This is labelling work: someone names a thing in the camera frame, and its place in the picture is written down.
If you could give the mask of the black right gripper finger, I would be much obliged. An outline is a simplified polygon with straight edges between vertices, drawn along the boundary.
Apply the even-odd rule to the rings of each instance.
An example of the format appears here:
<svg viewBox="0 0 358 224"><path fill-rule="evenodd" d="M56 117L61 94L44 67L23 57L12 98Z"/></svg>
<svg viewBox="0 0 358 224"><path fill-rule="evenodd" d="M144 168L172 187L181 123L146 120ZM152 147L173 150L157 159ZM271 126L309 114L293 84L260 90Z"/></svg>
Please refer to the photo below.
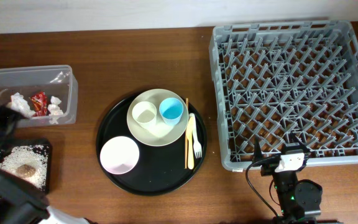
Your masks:
<svg viewBox="0 0 358 224"><path fill-rule="evenodd" d="M291 132L289 134L289 139L291 143L297 144L304 153L310 153L310 150L298 139L295 133Z"/></svg>
<svg viewBox="0 0 358 224"><path fill-rule="evenodd" d="M262 159L263 159L263 155L259 144L259 138L256 137L254 141L254 154L253 154L252 162L256 163L261 161Z"/></svg>

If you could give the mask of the red snack wrapper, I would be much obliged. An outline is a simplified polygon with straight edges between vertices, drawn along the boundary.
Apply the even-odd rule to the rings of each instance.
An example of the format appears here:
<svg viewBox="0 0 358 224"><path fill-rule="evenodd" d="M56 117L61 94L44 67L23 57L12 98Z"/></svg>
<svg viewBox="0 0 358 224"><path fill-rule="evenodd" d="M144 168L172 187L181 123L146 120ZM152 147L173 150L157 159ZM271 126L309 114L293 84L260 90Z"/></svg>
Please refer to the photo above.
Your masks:
<svg viewBox="0 0 358 224"><path fill-rule="evenodd" d="M47 115L47 96L44 91L41 91L30 97L31 102L35 108L34 116Z"/></svg>

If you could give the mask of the brown cookie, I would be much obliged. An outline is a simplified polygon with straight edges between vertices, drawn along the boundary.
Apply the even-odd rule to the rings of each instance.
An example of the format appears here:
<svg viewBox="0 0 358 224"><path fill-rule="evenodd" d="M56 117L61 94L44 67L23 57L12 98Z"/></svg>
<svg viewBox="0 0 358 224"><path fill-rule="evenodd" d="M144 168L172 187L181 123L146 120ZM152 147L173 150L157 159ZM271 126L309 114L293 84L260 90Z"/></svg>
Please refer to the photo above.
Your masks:
<svg viewBox="0 0 358 224"><path fill-rule="evenodd" d="M36 169L30 165L23 164L16 169L16 175L20 178L30 178L36 173Z"/></svg>

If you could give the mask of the small white tissue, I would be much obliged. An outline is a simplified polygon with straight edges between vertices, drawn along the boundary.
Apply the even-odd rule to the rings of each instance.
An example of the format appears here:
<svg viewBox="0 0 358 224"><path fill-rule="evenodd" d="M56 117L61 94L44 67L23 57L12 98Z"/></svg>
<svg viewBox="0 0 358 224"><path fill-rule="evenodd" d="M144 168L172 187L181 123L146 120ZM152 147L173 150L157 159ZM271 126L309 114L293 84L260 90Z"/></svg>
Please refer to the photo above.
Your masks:
<svg viewBox="0 0 358 224"><path fill-rule="evenodd" d="M51 96L50 104L47 106L49 115L52 116L52 119L49 121L50 124L58 124L56 116L64 114L63 110L59 107L61 102L59 98Z"/></svg>

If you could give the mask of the cream plastic cup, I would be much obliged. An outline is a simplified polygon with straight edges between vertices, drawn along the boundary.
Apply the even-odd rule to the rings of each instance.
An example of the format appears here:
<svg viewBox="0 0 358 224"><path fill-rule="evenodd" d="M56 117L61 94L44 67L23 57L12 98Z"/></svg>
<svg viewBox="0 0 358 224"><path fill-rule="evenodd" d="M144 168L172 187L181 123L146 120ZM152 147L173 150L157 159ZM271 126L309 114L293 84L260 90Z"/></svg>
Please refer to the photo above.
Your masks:
<svg viewBox="0 0 358 224"><path fill-rule="evenodd" d="M157 122L157 109L149 101L141 101L132 109L132 118L144 129L151 129Z"/></svg>

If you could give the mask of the pink small bowl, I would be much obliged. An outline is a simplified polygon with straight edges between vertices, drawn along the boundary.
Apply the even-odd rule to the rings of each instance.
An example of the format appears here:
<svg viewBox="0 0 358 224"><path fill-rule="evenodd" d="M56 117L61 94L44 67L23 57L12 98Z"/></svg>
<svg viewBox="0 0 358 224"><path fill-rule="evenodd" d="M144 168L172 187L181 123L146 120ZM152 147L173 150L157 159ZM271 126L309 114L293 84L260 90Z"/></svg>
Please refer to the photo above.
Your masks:
<svg viewBox="0 0 358 224"><path fill-rule="evenodd" d="M108 173L121 175L131 171L137 165L139 157L139 147L134 140L117 136L102 146L99 160Z"/></svg>

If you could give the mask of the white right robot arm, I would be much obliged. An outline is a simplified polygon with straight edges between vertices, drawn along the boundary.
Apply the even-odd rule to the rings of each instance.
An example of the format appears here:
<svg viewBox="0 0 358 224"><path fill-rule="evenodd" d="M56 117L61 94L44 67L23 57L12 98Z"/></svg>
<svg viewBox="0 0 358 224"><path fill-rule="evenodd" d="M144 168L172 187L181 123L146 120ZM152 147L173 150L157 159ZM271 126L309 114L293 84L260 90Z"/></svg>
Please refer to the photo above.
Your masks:
<svg viewBox="0 0 358 224"><path fill-rule="evenodd" d="M316 223L321 215L323 188L308 179L298 180L297 173L307 164L311 151L296 137L288 136L281 153L263 161L261 175L271 175L282 214L275 223Z"/></svg>

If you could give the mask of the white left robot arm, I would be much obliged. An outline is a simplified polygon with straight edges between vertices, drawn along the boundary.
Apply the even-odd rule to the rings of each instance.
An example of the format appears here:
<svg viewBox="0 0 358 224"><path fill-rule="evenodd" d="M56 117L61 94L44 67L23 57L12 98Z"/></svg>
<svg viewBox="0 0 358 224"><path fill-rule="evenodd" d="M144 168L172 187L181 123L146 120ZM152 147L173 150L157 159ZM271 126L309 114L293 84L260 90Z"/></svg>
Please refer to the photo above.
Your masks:
<svg viewBox="0 0 358 224"><path fill-rule="evenodd" d="M15 139L14 129L22 115L0 107L0 156L10 154L17 146L50 146L45 138ZM229 215L255 218L249 195L229 203L226 194L217 192L223 181L212 173L209 180L192 185L186 192L161 199L125 197L99 183L85 161L79 169L70 168L74 183L61 195L49 201L45 192L28 181L0 169L0 223L201 223L222 222Z"/></svg>

